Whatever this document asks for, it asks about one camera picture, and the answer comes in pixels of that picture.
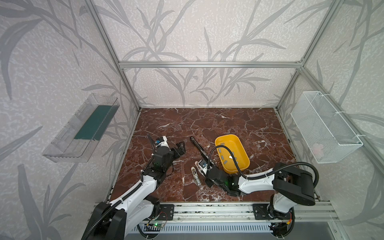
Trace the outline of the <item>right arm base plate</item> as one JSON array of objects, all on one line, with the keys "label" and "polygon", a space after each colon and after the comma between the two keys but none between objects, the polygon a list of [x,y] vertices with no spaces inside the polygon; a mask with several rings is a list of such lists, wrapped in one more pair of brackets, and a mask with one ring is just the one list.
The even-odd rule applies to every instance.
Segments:
[{"label": "right arm base plate", "polygon": [[274,220],[275,218],[269,211],[269,205],[267,203],[252,204],[252,210],[255,220]]}]

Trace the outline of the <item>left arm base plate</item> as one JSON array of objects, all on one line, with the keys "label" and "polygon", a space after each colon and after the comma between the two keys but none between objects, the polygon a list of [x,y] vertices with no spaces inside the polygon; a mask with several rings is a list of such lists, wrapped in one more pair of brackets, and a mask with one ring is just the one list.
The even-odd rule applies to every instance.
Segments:
[{"label": "left arm base plate", "polygon": [[172,221],[175,213],[174,204],[159,204],[155,207],[155,220]]}]

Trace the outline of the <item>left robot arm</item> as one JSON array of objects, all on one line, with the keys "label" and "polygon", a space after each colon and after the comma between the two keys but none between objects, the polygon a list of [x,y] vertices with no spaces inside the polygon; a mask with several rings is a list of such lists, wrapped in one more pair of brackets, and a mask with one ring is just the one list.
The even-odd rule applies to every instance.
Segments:
[{"label": "left robot arm", "polygon": [[123,240],[141,221],[159,214],[158,199],[150,196],[167,177],[173,161],[186,153],[185,142],[170,148],[165,136],[150,139],[152,157],[139,180],[115,200],[99,203],[83,233],[83,240]]}]

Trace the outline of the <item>yellow plastic tray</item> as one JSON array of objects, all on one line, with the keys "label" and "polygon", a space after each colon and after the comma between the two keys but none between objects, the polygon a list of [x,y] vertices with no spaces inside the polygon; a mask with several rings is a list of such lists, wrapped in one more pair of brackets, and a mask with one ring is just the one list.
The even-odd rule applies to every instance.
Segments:
[{"label": "yellow plastic tray", "polygon": [[225,148],[218,148],[218,154],[220,156],[221,163],[224,171],[228,174],[238,173],[238,169],[234,163],[234,160],[238,164],[241,171],[246,170],[250,166],[250,159],[240,141],[236,135],[224,135],[217,137],[215,145],[226,146],[231,150],[231,154]]}]

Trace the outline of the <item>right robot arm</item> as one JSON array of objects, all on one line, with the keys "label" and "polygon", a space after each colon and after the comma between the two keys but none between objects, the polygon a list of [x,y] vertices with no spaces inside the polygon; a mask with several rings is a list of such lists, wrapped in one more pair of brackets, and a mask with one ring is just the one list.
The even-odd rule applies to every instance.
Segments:
[{"label": "right robot arm", "polygon": [[268,219],[293,217],[294,206],[314,206],[315,187],[320,176],[313,165],[306,162],[277,163],[272,169],[258,174],[228,174],[207,161],[195,162],[209,187],[223,189],[229,196],[240,197],[254,192],[275,191],[265,214]]}]

